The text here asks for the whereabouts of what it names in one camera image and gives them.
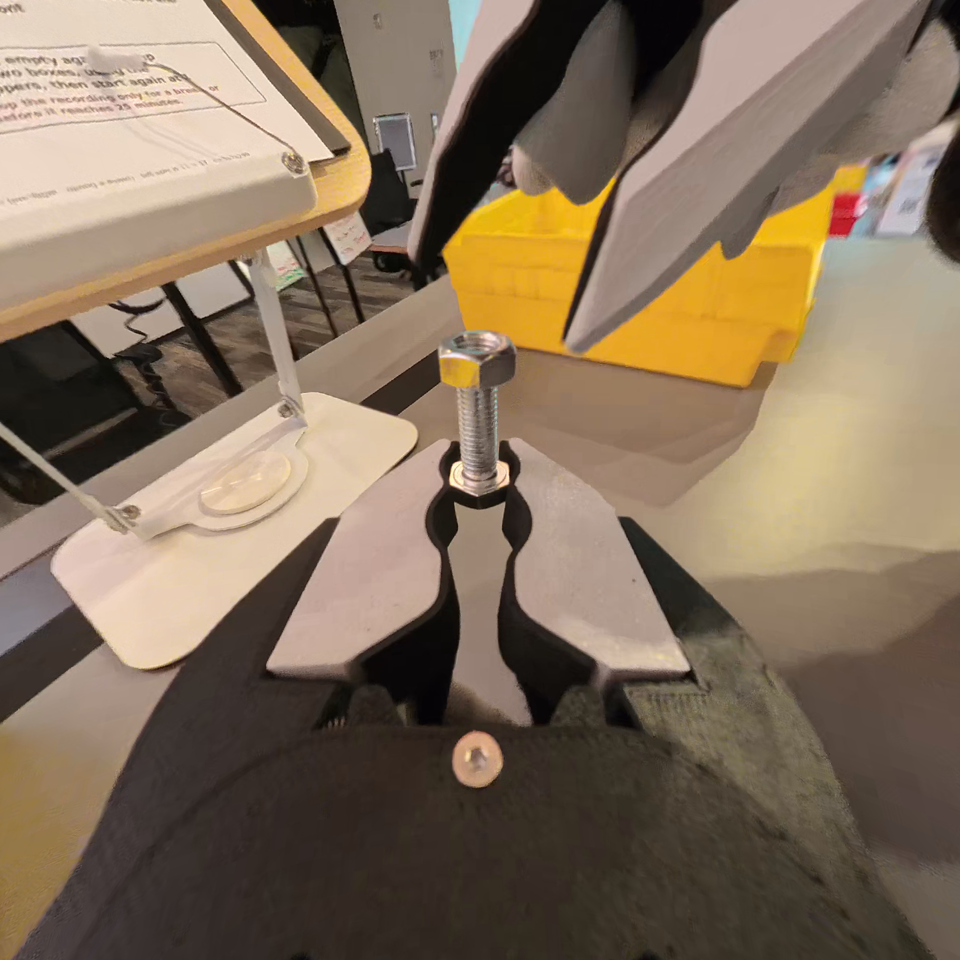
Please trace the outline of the silver hex bolt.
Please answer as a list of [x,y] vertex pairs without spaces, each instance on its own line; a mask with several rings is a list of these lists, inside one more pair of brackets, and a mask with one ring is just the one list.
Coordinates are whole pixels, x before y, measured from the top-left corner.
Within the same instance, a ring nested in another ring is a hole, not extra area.
[[517,350],[504,334],[466,330],[441,342],[441,382],[456,393],[460,457],[490,469],[499,460],[499,390],[515,376]]

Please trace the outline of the black backing board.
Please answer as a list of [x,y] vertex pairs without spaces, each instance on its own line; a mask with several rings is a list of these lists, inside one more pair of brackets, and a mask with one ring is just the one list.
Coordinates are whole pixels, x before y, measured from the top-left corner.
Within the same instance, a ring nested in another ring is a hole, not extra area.
[[356,140],[354,126],[257,3],[204,4],[334,158],[347,156]]

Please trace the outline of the wooden document stand white base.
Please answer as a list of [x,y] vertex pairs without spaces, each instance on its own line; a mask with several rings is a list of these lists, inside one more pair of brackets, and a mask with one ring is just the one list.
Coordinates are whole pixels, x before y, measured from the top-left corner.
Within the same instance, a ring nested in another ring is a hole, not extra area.
[[1,209],[2,340],[127,294],[244,259],[278,374],[278,399],[208,448],[106,505],[6,425],[2,439],[92,516],[52,573],[126,666],[189,655],[323,522],[338,518],[414,449],[411,423],[302,393],[268,247],[342,221],[369,191],[359,134],[350,153],[253,183],[167,181],[28,210]]

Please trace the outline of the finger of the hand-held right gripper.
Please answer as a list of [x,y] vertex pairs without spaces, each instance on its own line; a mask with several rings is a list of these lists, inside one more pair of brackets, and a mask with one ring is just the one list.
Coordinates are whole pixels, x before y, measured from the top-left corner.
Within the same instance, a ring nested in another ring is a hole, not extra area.
[[486,194],[606,3],[482,2],[414,213],[408,253],[419,270],[434,265]]
[[779,190],[881,93],[930,2],[736,2],[706,31],[681,109],[611,187],[563,342],[582,354]]

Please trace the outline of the person's right hand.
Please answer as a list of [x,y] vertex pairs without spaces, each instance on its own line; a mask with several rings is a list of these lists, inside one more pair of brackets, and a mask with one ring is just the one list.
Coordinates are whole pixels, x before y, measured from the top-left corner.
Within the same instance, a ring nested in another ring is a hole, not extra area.
[[511,146],[515,187],[552,189],[572,204],[594,200],[618,172],[627,147],[642,56],[624,2],[607,2],[577,42],[558,89]]

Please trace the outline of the yellow plastic bin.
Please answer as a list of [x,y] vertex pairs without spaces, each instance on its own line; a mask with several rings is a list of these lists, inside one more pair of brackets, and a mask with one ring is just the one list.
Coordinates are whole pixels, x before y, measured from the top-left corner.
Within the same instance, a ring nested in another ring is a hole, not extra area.
[[[466,328],[570,356],[568,312],[610,190],[583,205],[556,189],[534,197],[514,190],[473,211],[443,250]],[[831,181],[768,218],[737,258],[715,245],[582,358],[737,388],[762,364],[790,361],[813,305],[834,195]]]

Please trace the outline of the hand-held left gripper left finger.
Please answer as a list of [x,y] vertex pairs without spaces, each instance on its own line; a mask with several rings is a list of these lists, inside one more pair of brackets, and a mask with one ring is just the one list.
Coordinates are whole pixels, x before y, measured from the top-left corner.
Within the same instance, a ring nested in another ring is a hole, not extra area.
[[458,457],[455,443],[436,441],[344,510],[270,653],[270,675],[379,686],[419,724],[443,722],[461,637],[449,556]]

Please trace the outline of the printed instruction sheet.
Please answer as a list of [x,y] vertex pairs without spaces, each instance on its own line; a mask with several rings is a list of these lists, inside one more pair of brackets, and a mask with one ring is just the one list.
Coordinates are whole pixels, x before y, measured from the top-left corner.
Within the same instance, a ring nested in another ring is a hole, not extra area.
[[1,7],[1,210],[335,159],[205,2]]

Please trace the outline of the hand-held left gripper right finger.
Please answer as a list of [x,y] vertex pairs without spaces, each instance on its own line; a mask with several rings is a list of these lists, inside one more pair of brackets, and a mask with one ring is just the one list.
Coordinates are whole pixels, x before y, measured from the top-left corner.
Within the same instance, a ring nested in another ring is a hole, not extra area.
[[592,486],[519,438],[502,533],[510,546],[498,606],[498,646],[533,721],[548,721],[573,688],[603,707],[626,685],[692,676],[614,507]]

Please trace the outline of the silver hex nut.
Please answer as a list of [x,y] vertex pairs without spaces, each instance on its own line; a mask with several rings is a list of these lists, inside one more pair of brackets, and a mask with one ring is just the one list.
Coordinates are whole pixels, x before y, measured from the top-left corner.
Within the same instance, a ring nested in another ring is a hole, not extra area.
[[489,468],[477,467],[475,463],[460,459],[451,466],[448,483],[455,493],[468,498],[491,497],[510,486],[511,468],[508,462],[502,460]]

